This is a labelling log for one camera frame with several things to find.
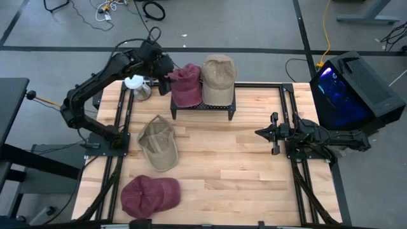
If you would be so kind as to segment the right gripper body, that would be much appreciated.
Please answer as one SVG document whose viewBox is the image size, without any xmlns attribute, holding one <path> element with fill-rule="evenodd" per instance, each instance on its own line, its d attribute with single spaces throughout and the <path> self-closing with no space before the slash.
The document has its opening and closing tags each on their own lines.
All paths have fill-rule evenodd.
<svg viewBox="0 0 407 229">
<path fill-rule="evenodd" d="M 289 137 L 289 125 L 283 123 L 277 125 L 279 116 L 277 112 L 273 112 L 271 117 L 271 125 L 269 130 L 270 141 L 273 143 L 272 155 L 278 155 L 280 153 L 280 146 L 278 144 L 279 140 L 286 140 Z"/>
</svg>

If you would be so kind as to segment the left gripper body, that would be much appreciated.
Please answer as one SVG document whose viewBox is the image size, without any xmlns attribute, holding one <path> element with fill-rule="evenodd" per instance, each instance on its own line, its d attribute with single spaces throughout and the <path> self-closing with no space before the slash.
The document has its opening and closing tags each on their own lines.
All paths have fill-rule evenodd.
<svg viewBox="0 0 407 229">
<path fill-rule="evenodd" d="M 172 59 L 157 42 L 143 41 L 139 48 L 139 57 L 152 77 L 161 79 L 174 70 Z"/>
</svg>

